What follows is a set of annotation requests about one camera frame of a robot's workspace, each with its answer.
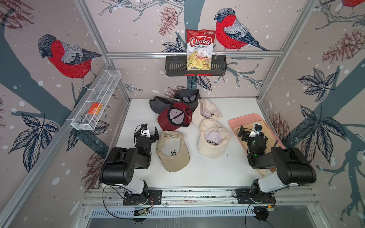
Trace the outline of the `khaki baseball cap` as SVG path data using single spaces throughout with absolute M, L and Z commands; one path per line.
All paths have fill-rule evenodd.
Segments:
M 164 168 L 171 173 L 182 170 L 190 162 L 184 135 L 180 132 L 163 131 L 157 142 L 156 153 Z

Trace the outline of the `cream Colorado baseball cap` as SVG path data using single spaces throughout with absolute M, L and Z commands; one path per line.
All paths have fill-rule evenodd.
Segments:
M 229 132 L 213 119 L 205 119 L 200 125 L 198 150 L 201 155 L 218 159 L 224 153 L 231 136 Z

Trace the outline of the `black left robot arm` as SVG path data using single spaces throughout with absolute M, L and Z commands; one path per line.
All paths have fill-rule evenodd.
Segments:
M 148 169 L 152 159 L 152 144 L 159 140 L 158 130 L 149 132 L 148 125 L 137 126 L 134 132 L 135 146 L 131 148 L 114 147 L 104 161 L 99 180 L 105 185 L 120 187 L 124 190 L 124 206 L 161 204 L 162 191 L 148 189 L 147 182 L 134 172 Z

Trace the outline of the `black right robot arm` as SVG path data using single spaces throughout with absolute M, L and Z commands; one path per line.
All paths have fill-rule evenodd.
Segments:
M 238 137 L 247 143 L 247 159 L 251 168 L 275 171 L 261 179 L 256 179 L 251 185 L 250 196 L 255 203 L 271 200 L 271 195 L 291 184 L 310 184 L 317 180 L 316 172 L 298 148 L 283 149 L 272 147 L 267 153 L 268 137 L 261 131 L 262 126 L 254 129 L 240 126 Z

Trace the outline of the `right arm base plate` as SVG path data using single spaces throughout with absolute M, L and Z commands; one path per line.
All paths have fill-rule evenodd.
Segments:
M 251 193 L 251 189 L 240 188 L 235 190 L 238 204 L 276 204 L 273 193 Z

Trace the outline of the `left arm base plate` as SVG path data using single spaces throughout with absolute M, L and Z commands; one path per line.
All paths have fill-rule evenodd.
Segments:
M 148 190 L 141 194 L 131 194 L 124 191 L 124 194 L 124 206 L 155 206 L 161 204 L 162 190 Z

